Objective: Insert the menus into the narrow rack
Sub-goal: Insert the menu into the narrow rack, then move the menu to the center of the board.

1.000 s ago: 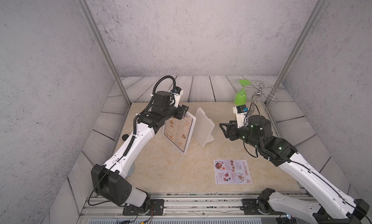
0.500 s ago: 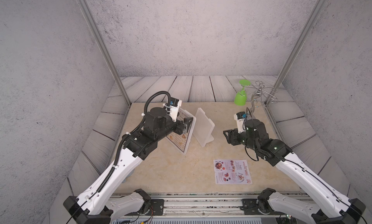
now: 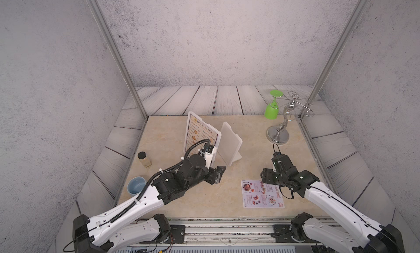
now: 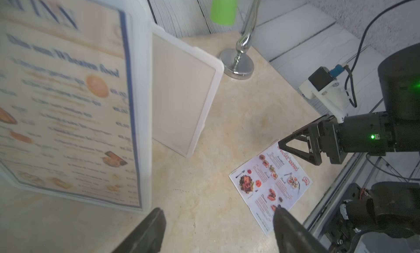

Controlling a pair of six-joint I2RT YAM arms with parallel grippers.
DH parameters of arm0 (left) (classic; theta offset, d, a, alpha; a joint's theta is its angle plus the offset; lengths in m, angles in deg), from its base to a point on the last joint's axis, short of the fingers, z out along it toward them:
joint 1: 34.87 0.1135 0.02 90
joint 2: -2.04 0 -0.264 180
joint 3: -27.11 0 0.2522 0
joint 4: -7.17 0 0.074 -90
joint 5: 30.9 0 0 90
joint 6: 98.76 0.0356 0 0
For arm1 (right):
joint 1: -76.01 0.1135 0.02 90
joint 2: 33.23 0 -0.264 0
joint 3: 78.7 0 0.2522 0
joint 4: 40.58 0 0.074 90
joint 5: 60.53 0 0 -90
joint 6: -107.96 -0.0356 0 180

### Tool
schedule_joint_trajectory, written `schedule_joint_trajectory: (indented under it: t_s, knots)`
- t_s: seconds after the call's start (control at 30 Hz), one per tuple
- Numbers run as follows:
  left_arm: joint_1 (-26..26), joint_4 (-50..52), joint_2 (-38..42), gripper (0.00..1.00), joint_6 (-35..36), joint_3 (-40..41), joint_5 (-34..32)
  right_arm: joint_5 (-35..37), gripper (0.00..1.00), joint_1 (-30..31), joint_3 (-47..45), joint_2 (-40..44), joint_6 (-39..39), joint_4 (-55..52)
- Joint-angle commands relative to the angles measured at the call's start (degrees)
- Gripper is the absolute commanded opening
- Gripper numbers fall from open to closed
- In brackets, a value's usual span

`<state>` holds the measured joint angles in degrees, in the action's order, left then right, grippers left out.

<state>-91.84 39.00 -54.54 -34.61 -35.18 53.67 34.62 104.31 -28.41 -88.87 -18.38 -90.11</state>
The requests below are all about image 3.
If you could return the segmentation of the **small pink food menu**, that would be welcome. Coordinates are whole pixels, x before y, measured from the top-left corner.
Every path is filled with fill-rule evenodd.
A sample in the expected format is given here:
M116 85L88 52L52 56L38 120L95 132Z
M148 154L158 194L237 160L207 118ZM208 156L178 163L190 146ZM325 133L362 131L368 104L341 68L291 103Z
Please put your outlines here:
M260 180L241 181L243 207L248 209L285 208L280 188Z

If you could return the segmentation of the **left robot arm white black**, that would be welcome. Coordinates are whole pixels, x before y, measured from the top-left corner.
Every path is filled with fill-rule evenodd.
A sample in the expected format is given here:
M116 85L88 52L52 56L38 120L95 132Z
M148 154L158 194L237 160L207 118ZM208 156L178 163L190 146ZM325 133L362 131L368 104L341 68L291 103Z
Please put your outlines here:
M77 253L113 253L135 243L159 244L170 235L165 215L134 223L145 214L181 198L192 187L205 181L220 183L225 166L210 167L212 156L192 155L176 165L160 170L144 189L105 213L91 218L81 215L73 221L73 246Z

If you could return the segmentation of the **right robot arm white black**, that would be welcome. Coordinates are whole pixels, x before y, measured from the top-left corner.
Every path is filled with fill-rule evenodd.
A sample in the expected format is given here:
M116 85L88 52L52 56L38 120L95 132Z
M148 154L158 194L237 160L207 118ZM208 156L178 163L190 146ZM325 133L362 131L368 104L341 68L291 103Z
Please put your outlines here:
M316 241L338 253L403 253L401 232L392 224L383 226L354 209L307 170L299 172L290 158L279 151L273 153L273 168L265 168L260 176L265 184L285 187L320 207L344 231L321 223L308 213L291 220L290 236L297 243Z

